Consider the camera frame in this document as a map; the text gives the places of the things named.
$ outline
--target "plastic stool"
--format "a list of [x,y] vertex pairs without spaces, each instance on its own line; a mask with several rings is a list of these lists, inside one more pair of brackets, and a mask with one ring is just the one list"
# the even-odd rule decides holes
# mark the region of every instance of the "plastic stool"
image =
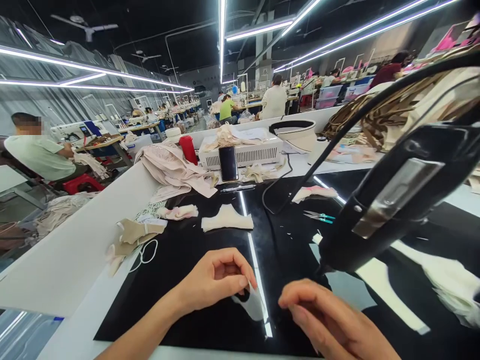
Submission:
[[105,187],[102,186],[97,180],[95,180],[91,176],[88,176],[87,174],[80,175],[73,180],[64,182],[63,188],[69,195],[74,195],[79,192],[79,186],[83,184],[89,184],[97,191],[102,191],[103,189],[105,189]]

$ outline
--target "white shirt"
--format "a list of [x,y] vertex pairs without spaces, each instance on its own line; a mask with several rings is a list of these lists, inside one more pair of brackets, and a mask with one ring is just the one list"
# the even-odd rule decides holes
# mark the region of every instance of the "white shirt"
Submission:
[[323,79],[323,82],[321,83],[322,88],[326,88],[327,86],[332,85],[332,81],[335,79],[335,76],[330,75],[327,76],[326,78]]
[[287,92],[285,87],[274,85],[265,91],[261,104],[263,109],[260,114],[262,120],[278,118],[285,115],[285,103],[287,102]]
[[57,153],[64,147],[41,135],[15,135],[5,140],[15,159],[42,178],[55,181],[72,175],[75,165]]

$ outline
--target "light green t-shirt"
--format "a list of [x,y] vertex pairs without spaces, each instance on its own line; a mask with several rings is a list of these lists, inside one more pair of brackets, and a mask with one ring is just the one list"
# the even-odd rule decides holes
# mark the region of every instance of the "light green t-shirt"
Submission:
[[41,135],[15,135],[5,140],[5,148],[19,162],[50,181],[66,178],[75,165],[57,153],[64,147]]
[[232,116],[232,106],[234,106],[235,103],[232,99],[227,99],[224,102],[221,103],[220,105],[220,120],[229,118]]

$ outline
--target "black cable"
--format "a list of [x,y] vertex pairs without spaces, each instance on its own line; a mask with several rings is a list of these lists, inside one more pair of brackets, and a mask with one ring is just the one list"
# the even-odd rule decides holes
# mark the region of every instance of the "black cable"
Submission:
[[322,152],[320,157],[315,161],[315,163],[310,167],[306,174],[295,184],[295,187],[292,189],[291,194],[288,198],[280,205],[278,210],[272,211],[264,202],[265,193],[272,188],[271,186],[267,187],[262,194],[262,203],[263,206],[272,214],[279,214],[284,207],[292,201],[294,196],[302,188],[302,185],[314,174],[315,170],[325,161],[327,156],[332,152],[334,147],[340,142],[340,140],[354,127],[365,115],[367,115],[373,108],[381,104],[390,96],[394,95],[398,91],[410,86],[420,80],[431,77],[435,74],[451,71],[458,68],[474,67],[480,66],[480,56],[478,51],[467,53],[464,55],[456,56],[453,58],[445,59],[443,61],[434,63],[432,65],[426,66],[414,73],[409,74],[406,77],[394,82],[392,85],[387,87],[385,90],[380,92],[377,96],[372,98],[367,102],[363,107],[361,107],[355,115],[348,120],[345,125],[338,131],[337,135],[330,141],[326,149]]

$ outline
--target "worker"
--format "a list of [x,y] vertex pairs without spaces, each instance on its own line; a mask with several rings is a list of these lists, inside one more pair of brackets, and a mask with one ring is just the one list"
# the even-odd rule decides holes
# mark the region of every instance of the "worker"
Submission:
[[285,115],[287,91],[282,84],[282,75],[275,74],[271,87],[265,91],[261,99],[262,110],[255,115],[255,120],[279,118]]
[[27,168],[48,181],[65,183],[83,175],[88,166],[70,161],[74,157],[72,144],[59,145],[42,135],[39,116],[16,112],[11,116],[16,134],[5,140],[8,152]]
[[[208,251],[177,286],[96,360],[148,359],[180,318],[248,291],[248,282],[254,290],[258,288],[252,267],[236,248]],[[287,284],[278,305],[291,312],[315,352],[327,360],[400,360],[368,317],[311,280]]]
[[341,80],[338,77],[340,74],[340,70],[335,68],[332,71],[330,71],[330,75],[328,75],[326,78],[323,79],[323,82],[321,83],[322,88],[329,87],[332,84],[337,84]]
[[238,122],[238,118],[232,116],[232,109],[238,110],[239,107],[235,105],[232,97],[227,94],[223,97],[220,105],[220,124],[223,125],[228,122],[231,125],[235,125]]
[[375,75],[370,83],[369,89],[376,87],[378,84],[393,82],[403,76],[402,69],[407,64],[409,58],[407,50],[397,53],[388,65],[383,66]]

